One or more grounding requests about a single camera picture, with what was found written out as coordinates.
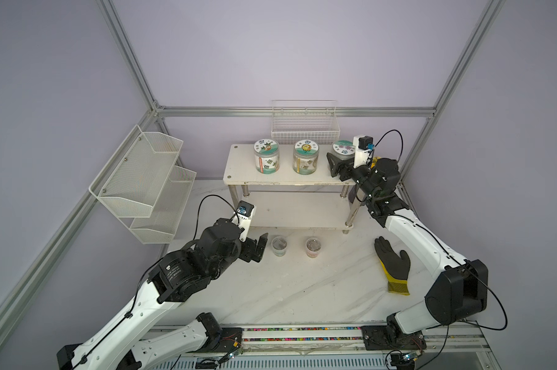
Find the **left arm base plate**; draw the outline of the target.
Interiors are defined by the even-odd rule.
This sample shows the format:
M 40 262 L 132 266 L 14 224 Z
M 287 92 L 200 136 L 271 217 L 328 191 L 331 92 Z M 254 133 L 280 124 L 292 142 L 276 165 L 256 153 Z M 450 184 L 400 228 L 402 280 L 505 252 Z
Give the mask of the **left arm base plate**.
M 237 327 L 223 328 L 221 334 L 205 344 L 203 348 L 192 351 L 192 353 L 226 353 L 237 349 L 242 343 L 243 329 Z

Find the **sunflower lid seed container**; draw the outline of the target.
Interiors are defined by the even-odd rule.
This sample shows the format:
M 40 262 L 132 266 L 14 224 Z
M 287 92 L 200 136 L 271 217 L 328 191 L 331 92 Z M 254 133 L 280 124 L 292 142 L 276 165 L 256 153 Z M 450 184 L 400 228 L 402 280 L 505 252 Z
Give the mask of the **sunflower lid seed container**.
M 297 174 L 310 175 L 316 172 L 319 145 L 312 140 L 300 140 L 294 144 L 292 168 Z

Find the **strawberry lid seed container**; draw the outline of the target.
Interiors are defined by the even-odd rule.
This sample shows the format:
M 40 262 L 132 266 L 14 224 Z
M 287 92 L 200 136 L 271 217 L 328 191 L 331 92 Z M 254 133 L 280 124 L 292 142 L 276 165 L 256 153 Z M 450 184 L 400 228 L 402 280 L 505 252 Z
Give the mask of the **strawberry lid seed container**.
M 272 139 L 261 139 L 253 144 L 255 168 L 261 174 L 274 174 L 279 170 L 279 144 Z

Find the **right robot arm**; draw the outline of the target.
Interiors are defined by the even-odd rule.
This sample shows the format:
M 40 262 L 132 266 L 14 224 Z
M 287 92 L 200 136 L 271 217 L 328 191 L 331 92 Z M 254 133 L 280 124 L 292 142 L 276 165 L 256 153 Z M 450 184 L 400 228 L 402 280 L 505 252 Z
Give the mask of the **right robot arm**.
M 332 177 L 352 180 L 363 194 L 359 201 L 381 227 L 396 235 L 434 279 L 422 302 L 391 314 L 386 332 L 391 341 L 427 328 L 450 325 L 485 310 L 488 268 L 453 251 L 423 225 L 396 194 L 400 180 L 396 160 L 380 158 L 374 166 L 355 166 L 352 159 L 326 155 Z

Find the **pink flower lid seed container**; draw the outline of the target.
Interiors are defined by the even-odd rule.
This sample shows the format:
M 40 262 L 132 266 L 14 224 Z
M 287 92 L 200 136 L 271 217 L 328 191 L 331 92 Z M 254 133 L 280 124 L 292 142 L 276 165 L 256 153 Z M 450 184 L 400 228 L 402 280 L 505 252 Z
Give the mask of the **pink flower lid seed container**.
M 353 159 L 356 147 L 349 140 L 337 140 L 332 144 L 331 154 L 339 160 Z

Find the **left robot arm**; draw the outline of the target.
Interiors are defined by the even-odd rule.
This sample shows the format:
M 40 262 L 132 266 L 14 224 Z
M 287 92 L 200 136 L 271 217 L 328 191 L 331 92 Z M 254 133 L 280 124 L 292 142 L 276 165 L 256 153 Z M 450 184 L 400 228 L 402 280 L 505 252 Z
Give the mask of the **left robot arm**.
M 250 239 L 245 227 L 220 218 L 201 237 L 166 254 L 144 273 L 135 296 L 86 342 L 65 345 L 61 369 L 149 369 L 187 352 L 218 348 L 223 330 L 210 312 L 154 339 L 144 336 L 170 311 L 203 291 L 236 260 L 259 262 L 269 236 Z

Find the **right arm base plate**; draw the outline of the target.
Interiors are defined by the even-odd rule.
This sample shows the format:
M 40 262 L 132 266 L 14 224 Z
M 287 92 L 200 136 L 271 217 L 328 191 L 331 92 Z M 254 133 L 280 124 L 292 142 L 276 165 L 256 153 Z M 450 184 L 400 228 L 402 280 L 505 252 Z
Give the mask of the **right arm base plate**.
M 425 350 L 427 344 L 421 331 L 404 334 L 387 325 L 367 325 L 361 328 L 362 339 L 367 351 L 389 351 L 398 349 Z

